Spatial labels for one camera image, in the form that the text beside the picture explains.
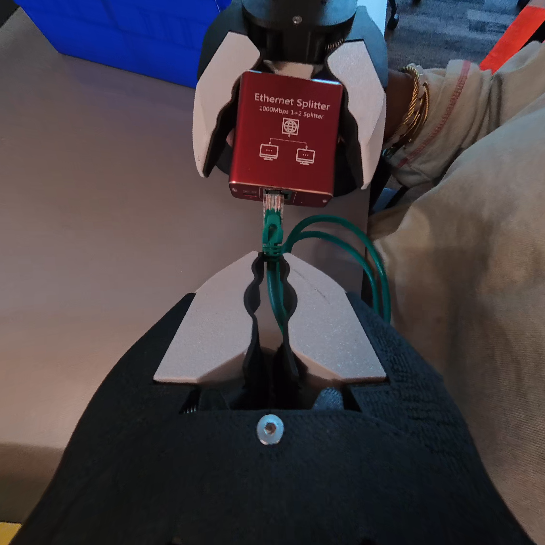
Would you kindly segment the blue plastic bin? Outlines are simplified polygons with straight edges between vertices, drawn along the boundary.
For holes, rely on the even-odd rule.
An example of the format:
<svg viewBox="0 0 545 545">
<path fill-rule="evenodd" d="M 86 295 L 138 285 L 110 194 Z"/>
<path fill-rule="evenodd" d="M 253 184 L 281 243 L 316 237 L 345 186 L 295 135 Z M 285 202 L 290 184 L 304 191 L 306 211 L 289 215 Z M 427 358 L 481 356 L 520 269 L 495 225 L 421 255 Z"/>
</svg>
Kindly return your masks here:
<svg viewBox="0 0 545 545">
<path fill-rule="evenodd" d="M 61 54 L 194 88 L 230 1 L 15 1 Z"/>
</svg>

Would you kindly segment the person's right hand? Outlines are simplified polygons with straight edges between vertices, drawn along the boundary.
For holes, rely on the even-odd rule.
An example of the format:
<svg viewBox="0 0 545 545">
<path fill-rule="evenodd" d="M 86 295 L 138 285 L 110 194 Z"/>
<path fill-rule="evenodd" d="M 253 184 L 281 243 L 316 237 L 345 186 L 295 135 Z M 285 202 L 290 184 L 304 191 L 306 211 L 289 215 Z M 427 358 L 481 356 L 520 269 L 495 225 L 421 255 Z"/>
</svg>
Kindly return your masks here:
<svg viewBox="0 0 545 545">
<path fill-rule="evenodd" d="M 384 142 L 388 141 L 405 117 L 412 97 L 411 77 L 397 70 L 389 70 L 386 87 L 386 118 Z"/>
</svg>

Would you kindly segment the person's right forearm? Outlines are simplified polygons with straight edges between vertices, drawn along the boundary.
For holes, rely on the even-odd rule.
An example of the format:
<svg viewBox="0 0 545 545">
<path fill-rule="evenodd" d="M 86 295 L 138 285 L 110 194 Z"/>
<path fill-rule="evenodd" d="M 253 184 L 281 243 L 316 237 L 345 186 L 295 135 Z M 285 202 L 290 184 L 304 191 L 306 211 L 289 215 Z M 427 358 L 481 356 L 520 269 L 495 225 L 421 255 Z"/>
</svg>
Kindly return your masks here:
<svg viewBox="0 0 545 545">
<path fill-rule="evenodd" d="M 445 68 L 415 63 L 411 116 L 385 143 L 385 160 L 401 185 L 437 183 L 461 153 L 515 119 L 544 113 L 544 44 L 533 41 L 496 72 L 469 60 Z"/>
</svg>

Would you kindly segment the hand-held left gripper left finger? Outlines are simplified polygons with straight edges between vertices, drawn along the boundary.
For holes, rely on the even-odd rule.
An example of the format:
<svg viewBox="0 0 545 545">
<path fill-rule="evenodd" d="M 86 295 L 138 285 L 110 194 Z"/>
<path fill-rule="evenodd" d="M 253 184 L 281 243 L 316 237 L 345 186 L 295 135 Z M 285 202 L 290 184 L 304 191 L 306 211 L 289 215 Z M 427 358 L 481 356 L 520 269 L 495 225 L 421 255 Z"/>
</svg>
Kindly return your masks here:
<svg viewBox="0 0 545 545">
<path fill-rule="evenodd" d="M 244 359 L 257 340 L 261 258 L 251 251 L 196 290 L 155 382 L 213 384 L 242 378 Z"/>
</svg>

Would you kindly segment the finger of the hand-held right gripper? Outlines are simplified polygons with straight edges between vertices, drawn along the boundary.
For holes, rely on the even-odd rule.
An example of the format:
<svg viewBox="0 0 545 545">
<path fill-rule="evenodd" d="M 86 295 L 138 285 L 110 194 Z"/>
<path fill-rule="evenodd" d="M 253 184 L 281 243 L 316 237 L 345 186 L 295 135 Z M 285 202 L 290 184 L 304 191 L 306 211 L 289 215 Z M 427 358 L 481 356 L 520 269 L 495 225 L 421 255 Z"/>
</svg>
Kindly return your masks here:
<svg viewBox="0 0 545 545">
<path fill-rule="evenodd" d="M 357 187 L 372 181 L 383 148 L 386 93 L 362 40 L 347 41 L 325 66 L 343 86 L 340 125 L 351 173 Z"/>
<path fill-rule="evenodd" d="M 192 141 L 199 174 L 207 178 L 227 145 L 236 119 L 240 77 L 261 54 L 246 34 L 208 31 L 203 41 L 194 93 Z"/>
</svg>

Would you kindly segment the orange strip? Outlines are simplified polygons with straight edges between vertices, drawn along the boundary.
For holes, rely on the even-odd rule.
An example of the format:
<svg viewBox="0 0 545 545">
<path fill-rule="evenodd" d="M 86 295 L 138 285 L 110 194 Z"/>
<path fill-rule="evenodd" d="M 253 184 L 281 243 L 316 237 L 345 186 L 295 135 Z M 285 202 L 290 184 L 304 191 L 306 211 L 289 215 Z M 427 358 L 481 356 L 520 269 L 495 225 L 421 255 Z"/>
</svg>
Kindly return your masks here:
<svg viewBox="0 0 545 545">
<path fill-rule="evenodd" d="M 480 63 L 481 70 L 496 72 L 532 41 L 544 42 L 544 1 L 518 1 L 519 13 Z"/>
</svg>

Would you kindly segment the red network splitter box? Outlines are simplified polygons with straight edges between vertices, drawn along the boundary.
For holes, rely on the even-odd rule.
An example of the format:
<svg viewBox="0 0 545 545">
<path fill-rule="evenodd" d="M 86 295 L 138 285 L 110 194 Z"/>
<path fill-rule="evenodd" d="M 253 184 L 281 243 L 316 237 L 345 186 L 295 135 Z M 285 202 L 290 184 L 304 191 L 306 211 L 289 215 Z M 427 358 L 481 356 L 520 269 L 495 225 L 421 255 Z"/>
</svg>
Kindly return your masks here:
<svg viewBox="0 0 545 545">
<path fill-rule="evenodd" d="M 263 201 L 323 208 L 333 198 L 343 86 L 250 70 L 240 79 L 229 189 Z"/>
</svg>

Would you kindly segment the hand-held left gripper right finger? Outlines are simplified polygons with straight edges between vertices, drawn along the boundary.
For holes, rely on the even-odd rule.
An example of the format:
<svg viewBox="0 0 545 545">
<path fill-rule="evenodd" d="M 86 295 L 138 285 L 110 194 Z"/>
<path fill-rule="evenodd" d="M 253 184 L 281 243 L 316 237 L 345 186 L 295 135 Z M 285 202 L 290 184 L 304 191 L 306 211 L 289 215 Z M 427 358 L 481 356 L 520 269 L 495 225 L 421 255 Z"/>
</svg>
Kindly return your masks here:
<svg viewBox="0 0 545 545">
<path fill-rule="evenodd" d="M 290 254 L 288 285 L 296 296 L 288 320 L 289 344 L 311 384 L 362 384 L 386 373 L 346 291 L 331 277 Z"/>
</svg>

